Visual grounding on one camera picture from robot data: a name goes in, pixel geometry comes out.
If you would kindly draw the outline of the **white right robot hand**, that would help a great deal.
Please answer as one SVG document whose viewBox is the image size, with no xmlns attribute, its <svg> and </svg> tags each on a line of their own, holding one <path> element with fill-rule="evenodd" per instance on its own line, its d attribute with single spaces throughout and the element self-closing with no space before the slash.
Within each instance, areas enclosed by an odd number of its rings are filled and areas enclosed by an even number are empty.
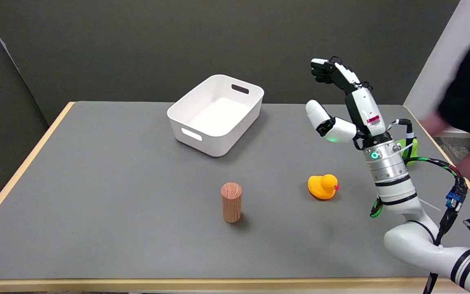
<svg viewBox="0 0 470 294">
<path fill-rule="evenodd" d="M 311 74 L 317 82 L 334 84 L 345 94 L 345 105 L 351 121 L 332 116 L 314 99 L 306 103 L 306 115 L 316 132 L 334 143 L 353 142 L 363 151 L 388 141 L 387 128 L 367 81 L 361 81 L 355 72 L 342 65 L 341 59 L 313 58 Z"/>
</svg>

